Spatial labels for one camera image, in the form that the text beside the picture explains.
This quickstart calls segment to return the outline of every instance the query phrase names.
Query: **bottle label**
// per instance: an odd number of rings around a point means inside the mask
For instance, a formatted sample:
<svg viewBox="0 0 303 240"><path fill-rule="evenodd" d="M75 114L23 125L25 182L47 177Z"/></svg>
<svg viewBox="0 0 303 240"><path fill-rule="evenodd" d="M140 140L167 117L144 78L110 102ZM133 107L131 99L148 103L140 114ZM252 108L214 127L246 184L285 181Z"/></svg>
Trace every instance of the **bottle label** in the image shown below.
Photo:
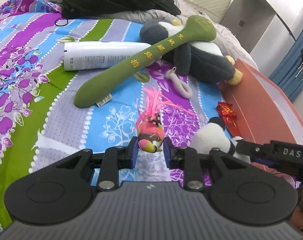
<svg viewBox="0 0 303 240"><path fill-rule="evenodd" d="M106 96L104 99L102 99L100 102L97 102L96 105L97 105L98 107L101 107L101 106L103 106L104 104L108 103L110 100L112 100L112 95L111 95L111 94L107 95L107 96Z"/></svg>
<svg viewBox="0 0 303 240"><path fill-rule="evenodd" d="M68 70L110 68L129 57L129 55L71 57Z"/></svg>

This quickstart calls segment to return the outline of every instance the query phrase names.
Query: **orange box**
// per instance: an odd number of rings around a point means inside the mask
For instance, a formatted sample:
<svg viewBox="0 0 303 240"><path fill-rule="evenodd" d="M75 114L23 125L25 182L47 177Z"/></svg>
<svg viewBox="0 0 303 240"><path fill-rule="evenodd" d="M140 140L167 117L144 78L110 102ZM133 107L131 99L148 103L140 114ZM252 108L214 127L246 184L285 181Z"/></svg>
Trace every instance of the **orange box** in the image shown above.
<svg viewBox="0 0 303 240"><path fill-rule="evenodd" d="M234 66L243 73L242 81L237 86L221 82L219 88L233 104L242 137L258 144L277 140L303 145L303 121L283 91L243 61Z"/></svg>

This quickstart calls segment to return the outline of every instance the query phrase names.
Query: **red ribbon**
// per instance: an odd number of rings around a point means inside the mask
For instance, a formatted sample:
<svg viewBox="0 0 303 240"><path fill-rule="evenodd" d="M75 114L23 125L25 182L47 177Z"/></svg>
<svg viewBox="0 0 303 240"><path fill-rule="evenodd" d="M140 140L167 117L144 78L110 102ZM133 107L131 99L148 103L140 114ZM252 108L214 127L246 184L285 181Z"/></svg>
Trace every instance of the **red ribbon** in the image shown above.
<svg viewBox="0 0 303 240"><path fill-rule="evenodd" d="M224 120L226 128L229 130L233 137L242 136L238 126L235 123L237 115L232 109L232 104L226 102L218 102L216 110L219 116Z"/></svg>

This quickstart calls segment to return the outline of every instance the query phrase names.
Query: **white plush belly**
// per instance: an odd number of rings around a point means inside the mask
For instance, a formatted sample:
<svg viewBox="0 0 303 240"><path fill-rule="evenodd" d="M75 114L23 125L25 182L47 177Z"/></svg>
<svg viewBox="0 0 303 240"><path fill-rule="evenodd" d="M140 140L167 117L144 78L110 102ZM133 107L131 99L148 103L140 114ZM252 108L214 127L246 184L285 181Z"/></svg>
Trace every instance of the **white plush belly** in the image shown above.
<svg viewBox="0 0 303 240"><path fill-rule="evenodd" d="M215 43L205 42L205 41L191 41L189 42L189 44L202 51L206 51L208 53L223 57L222 52L220 51L219 47Z"/></svg>

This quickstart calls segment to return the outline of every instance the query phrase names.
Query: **round black pad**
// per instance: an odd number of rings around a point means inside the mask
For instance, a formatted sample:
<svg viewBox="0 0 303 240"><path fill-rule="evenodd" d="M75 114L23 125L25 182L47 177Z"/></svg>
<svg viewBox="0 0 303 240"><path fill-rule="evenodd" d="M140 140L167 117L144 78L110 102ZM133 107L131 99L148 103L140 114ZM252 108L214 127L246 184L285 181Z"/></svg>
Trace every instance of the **round black pad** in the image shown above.
<svg viewBox="0 0 303 240"><path fill-rule="evenodd" d="M284 179L260 170L249 172L248 168L225 170L210 189L210 202L219 213L244 225L284 221L297 200L295 189Z"/></svg>
<svg viewBox="0 0 303 240"><path fill-rule="evenodd" d="M5 206L13 219L49 225L81 214L92 199L90 185L73 170L35 172L11 184Z"/></svg>
<svg viewBox="0 0 303 240"><path fill-rule="evenodd" d="M60 199L65 192L64 186L56 182L42 182L32 185L27 196L38 203L50 203Z"/></svg>
<svg viewBox="0 0 303 240"><path fill-rule="evenodd" d="M274 189L261 182L244 183L238 187L237 193L249 203L265 203L275 196Z"/></svg>

